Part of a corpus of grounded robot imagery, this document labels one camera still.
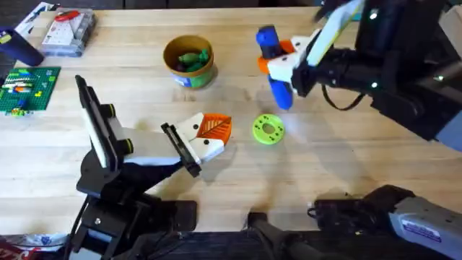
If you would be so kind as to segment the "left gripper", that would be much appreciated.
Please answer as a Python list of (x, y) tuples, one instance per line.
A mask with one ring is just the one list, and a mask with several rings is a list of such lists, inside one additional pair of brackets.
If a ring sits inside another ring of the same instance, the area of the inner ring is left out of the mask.
[(200, 164), (225, 150), (232, 132), (232, 118), (221, 113), (197, 113), (175, 126), (164, 123), (161, 128), (163, 132), (139, 130), (123, 127), (118, 121), (118, 146), (125, 152), (118, 159), (118, 170), (128, 163), (142, 167), (180, 163), (196, 177), (201, 171)]

